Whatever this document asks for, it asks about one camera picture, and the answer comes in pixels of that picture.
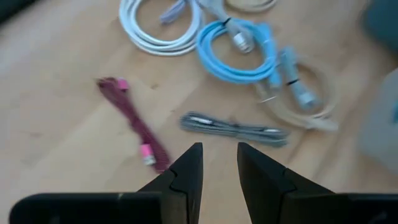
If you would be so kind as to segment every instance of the cable plug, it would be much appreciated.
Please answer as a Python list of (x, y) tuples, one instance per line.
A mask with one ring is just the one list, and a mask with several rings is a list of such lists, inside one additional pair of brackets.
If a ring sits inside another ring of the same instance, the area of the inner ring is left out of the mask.
[(196, 121), (196, 122), (199, 122), (199, 123), (201, 123), (201, 124), (213, 124), (213, 122), (212, 122), (211, 120), (209, 120), (209, 119), (198, 118), (198, 117), (196, 117), (196, 116), (191, 116), (190, 119), (191, 119), (192, 121)]
[(128, 91), (129, 90), (129, 83), (127, 82), (126, 79), (124, 79), (122, 77), (119, 77), (119, 78), (117, 78), (117, 81), (118, 81), (118, 88), (121, 91)]
[(167, 11), (165, 11), (160, 17), (160, 21), (162, 24), (170, 24), (174, 22), (178, 17), (181, 16), (182, 12), (185, 9), (185, 0), (178, 0), (171, 6)]
[(300, 79), (297, 75), (297, 68), (295, 66), (296, 59), (293, 48), (286, 47), (282, 49), (280, 54), (280, 62), (285, 70), (287, 85), (292, 90), (296, 102), (301, 109), (308, 111), (318, 106), (320, 104), (320, 100), (312, 91), (310, 91), (302, 82), (300, 82)]
[(306, 128), (308, 130), (317, 129), (322, 131), (335, 132), (338, 130), (338, 123), (329, 119), (317, 118), (308, 121)]
[(240, 32), (233, 37), (234, 44), (239, 48), (240, 51), (246, 53), (249, 51), (250, 46), (246, 42), (243, 34)]
[(154, 152), (152, 151), (150, 144), (142, 144), (141, 145), (141, 153), (142, 153), (142, 159), (143, 159), (145, 165), (151, 166), (151, 165), (156, 164)]
[(271, 88), (271, 90), (273, 91), (279, 91), (281, 89), (282, 79), (278, 71), (275, 71), (273, 74), (269, 76), (268, 85), (269, 88)]

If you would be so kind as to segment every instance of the beige cable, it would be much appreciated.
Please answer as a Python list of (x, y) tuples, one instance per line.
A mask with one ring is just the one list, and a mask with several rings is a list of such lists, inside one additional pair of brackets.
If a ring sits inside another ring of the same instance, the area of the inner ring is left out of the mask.
[(266, 81), (255, 84), (258, 94), (262, 98), (261, 103), (266, 106), (282, 121), (305, 129), (319, 129), (322, 131), (337, 131), (338, 123), (329, 119), (331, 112), (338, 103), (338, 93), (333, 77), (325, 73), (319, 63), (308, 57), (299, 56), (297, 63), (311, 70), (319, 79), (323, 92), (323, 109), (321, 112), (312, 115), (298, 114), (289, 109), (279, 96), (277, 91), (266, 86)]
[(278, 0), (226, 0), (231, 7), (243, 12), (262, 12), (275, 6)]

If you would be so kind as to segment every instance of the wood grain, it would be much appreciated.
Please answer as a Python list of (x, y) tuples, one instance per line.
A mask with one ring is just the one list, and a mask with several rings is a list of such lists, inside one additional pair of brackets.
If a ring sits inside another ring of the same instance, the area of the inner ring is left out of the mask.
[[(138, 15), (145, 31), (173, 39), (190, 22), (157, 16), (173, 1), (146, 1)], [(367, 0), (283, 0), (261, 14), (231, 15), (268, 22), (279, 46), (327, 64), (341, 102), (338, 133), (303, 131), (275, 121), (251, 86), (207, 74), (194, 52), (155, 57), (139, 51), (118, 21), (119, 1), (42, 0), (0, 28), (0, 220), (22, 197), (39, 192), (135, 191), (155, 177), (141, 162), (139, 140), (97, 91), (95, 78), (125, 77), (149, 126), (176, 159), (203, 142), (205, 179), (200, 223), (249, 223), (236, 165), (237, 140), (187, 133), (178, 118), (196, 110), (222, 119), (291, 130), (290, 144), (251, 144), (299, 174), (337, 192), (398, 192), (398, 178), (356, 148), (364, 111), (395, 58), (366, 37)], [(252, 68), (227, 37), (214, 43), (226, 63)]]

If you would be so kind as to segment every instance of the gray object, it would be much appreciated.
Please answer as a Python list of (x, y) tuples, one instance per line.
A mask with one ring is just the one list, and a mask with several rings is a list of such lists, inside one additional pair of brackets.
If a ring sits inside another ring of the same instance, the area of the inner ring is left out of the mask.
[(384, 80), (365, 118), (358, 146), (398, 173), (398, 69)]
[(257, 141), (272, 147), (286, 145), (286, 137), (289, 135), (288, 132), (281, 129), (230, 123), (197, 112), (189, 112), (183, 115), (180, 119), (180, 126), (187, 131)]

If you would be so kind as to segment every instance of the black object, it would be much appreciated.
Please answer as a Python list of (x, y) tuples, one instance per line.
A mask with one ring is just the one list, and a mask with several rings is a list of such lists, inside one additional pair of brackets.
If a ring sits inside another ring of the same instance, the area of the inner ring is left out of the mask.
[(135, 193), (38, 194), (11, 210), (12, 224), (195, 224), (203, 182), (203, 149), (194, 144)]
[(286, 83), (286, 85), (287, 85), (287, 86), (290, 86), (290, 85), (293, 85), (294, 83), (297, 83), (298, 81), (300, 81), (299, 78), (297, 78), (297, 79), (295, 79), (295, 80), (292, 80), (292, 81)]
[[(253, 224), (398, 223), (398, 195), (335, 194), (245, 143), (238, 168)], [(202, 181), (196, 143), (136, 193), (34, 195), (14, 206), (10, 223), (197, 224)]]
[(370, 0), (364, 13), (364, 26), (375, 39), (398, 52), (398, 1)]
[(36, 0), (0, 0), (0, 22), (4, 22)]
[(226, 20), (223, 22), (223, 26), (225, 26), (231, 19), (232, 19), (231, 17), (229, 17), (228, 19), (226, 19)]

